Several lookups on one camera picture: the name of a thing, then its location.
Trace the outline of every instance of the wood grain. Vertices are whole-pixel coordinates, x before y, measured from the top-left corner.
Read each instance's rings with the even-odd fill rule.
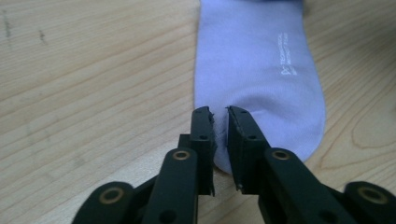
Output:
[[[70,223],[100,185],[138,186],[190,128],[199,1],[0,2],[0,222]],[[305,1],[327,127],[306,162],[396,194],[394,1]],[[216,171],[200,223],[263,223]]]

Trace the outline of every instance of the light wood surface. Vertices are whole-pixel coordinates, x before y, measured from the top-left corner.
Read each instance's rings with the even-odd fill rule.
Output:
[[[0,1],[0,223],[70,223],[100,185],[138,186],[188,133],[198,0]],[[396,3],[306,1],[327,105],[306,162],[396,194]],[[199,223],[263,223],[216,171]]]

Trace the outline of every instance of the wooden table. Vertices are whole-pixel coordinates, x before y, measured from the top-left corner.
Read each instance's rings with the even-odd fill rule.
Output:
[[[0,2],[0,222],[70,223],[98,186],[134,186],[188,133],[198,0]],[[342,189],[396,194],[396,3],[306,1],[327,105],[306,162]],[[216,171],[200,223],[262,223],[257,197]]]

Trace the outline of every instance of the sock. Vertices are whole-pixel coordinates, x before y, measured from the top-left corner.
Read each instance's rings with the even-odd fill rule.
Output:
[[[201,0],[194,106],[214,113],[214,163],[227,173],[229,105],[249,111],[271,147],[302,161],[321,141],[325,104],[302,15],[302,0]]]

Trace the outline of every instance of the table surface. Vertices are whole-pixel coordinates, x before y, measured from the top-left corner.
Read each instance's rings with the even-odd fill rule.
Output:
[[[396,2],[305,1],[327,105],[305,163],[396,193]],[[0,2],[0,222],[70,223],[102,184],[138,186],[190,130],[198,0]],[[199,223],[263,223],[215,172]]]

